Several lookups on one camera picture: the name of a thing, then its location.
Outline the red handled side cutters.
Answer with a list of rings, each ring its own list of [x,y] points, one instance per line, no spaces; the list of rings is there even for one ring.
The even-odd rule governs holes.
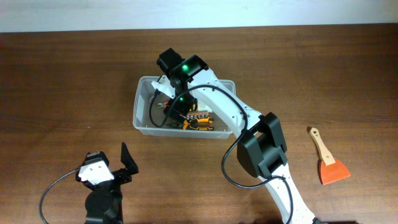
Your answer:
[[[169,104],[168,101],[160,102],[160,103],[157,103],[157,107],[165,109],[166,107],[168,107],[168,104]]]

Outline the orange bit holder strip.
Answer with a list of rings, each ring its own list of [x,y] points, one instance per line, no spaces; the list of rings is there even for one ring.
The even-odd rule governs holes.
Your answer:
[[[209,117],[208,111],[190,111],[186,115],[186,120],[205,119],[207,117]]]

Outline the screwdriver set clear pack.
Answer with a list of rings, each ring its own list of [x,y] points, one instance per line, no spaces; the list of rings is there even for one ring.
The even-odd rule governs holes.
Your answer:
[[[198,107],[198,111],[207,111],[209,113],[212,113],[212,109],[209,106],[207,106],[206,104],[204,104],[202,101],[197,102],[197,107]]]

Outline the orange black long-nose pliers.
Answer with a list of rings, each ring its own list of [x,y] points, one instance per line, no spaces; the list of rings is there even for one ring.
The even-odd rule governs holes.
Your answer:
[[[214,119],[212,117],[194,118],[185,120],[183,123],[171,123],[167,127],[192,131],[214,131],[213,122]]]

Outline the orange scraper wooden handle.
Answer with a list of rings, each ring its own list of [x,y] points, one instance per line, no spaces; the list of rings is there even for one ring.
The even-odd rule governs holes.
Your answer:
[[[320,158],[318,175],[322,185],[331,184],[351,176],[348,168],[328,150],[317,128],[310,128],[309,135],[313,139]]]

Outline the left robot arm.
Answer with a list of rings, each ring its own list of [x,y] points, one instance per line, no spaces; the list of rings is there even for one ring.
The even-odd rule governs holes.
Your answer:
[[[91,192],[85,200],[87,224],[123,224],[123,193],[121,186],[130,183],[139,173],[124,142],[121,143],[123,168],[110,171],[109,160],[103,151],[88,153],[78,168],[76,181]]]

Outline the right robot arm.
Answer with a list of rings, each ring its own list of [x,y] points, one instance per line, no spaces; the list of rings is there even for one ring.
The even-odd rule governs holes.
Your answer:
[[[157,65],[164,74],[152,86],[170,98],[164,109],[166,119],[182,121],[196,100],[204,103],[236,136],[222,163],[235,150],[242,168],[261,180],[255,188],[267,188],[284,223],[319,222],[292,180],[285,137],[274,113],[263,115],[241,101],[197,55],[184,59],[173,49],[167,49],[159,55]]]

